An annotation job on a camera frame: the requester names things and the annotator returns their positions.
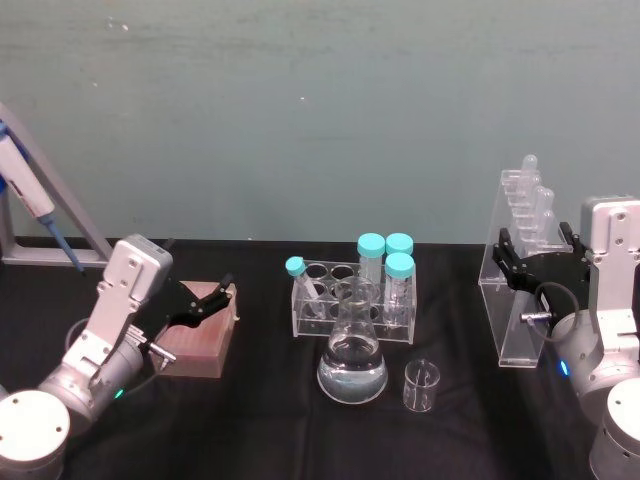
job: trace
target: glass beaker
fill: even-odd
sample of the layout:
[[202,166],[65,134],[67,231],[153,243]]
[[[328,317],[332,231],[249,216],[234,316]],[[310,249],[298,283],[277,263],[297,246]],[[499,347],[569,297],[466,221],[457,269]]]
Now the glass beaker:
[[334,291],[338,318],[318,365],[318,383],[336,402],[365,403],[380,395],[388,377],[371,321],[379,291],[363,277],[339,280]]

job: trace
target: black table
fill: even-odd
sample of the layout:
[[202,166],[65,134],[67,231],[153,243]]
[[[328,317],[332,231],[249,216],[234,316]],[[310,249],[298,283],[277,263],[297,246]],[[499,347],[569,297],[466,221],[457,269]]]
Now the black table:
[[[326,339],[291,335],[290,255],[356,261],[353,244],[178,241],[178,279],[236,275],[241,320],[220,380],[159,378],[123,396],[73,440],[63,479],[589,479],[596,428],[554,358],[537,370],[497,367],[477,276],[480,246],[417,245],[414,345],[382,342],[389,385],[348,407],[321,392]],[[86,317],[101,272],[3,266],[0,383],[34,388]],[[435,409],[402,404],[404,366],[441,370]]]

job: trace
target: teal cap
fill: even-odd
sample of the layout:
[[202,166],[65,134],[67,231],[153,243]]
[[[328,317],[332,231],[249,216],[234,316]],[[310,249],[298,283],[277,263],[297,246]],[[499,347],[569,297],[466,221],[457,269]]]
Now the teal cap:
[[302,257],[290,257],[284,266],[292,277],[302,275],[306,269]]
[[392,233],[387,237],[387,253],[413,253],[413,238],[406,233]]
[[365,233],[358,238],[358,253],[367,258],[384,255],[384,237],[377,233]]
[[416,266],[411,255],[406,253],[392,253],[387,255],[384,271],[391,278],[405,279],[413,275]]

